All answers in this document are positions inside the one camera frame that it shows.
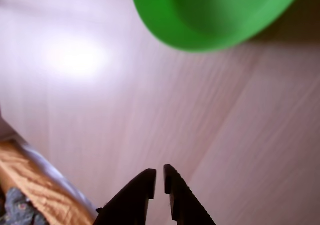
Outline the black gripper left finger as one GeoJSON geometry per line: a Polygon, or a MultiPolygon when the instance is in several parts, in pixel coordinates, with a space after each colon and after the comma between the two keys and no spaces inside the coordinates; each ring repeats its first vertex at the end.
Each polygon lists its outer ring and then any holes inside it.
{"type": "Polygon", "coordinates": [[[155,197],[157,170],[148,168],[132,179],[103,208],[95,225],[144,225],[149,201],[155,197]]]}

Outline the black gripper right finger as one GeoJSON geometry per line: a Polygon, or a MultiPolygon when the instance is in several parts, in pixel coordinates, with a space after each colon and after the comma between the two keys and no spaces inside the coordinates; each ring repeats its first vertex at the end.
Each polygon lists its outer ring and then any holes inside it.
{"type": "Polygon", "coordinates": [[[172,165],[164,165],[163,173],[164,193],[169,195],[173,221],[178,225],[216,224],[172,165]]]}

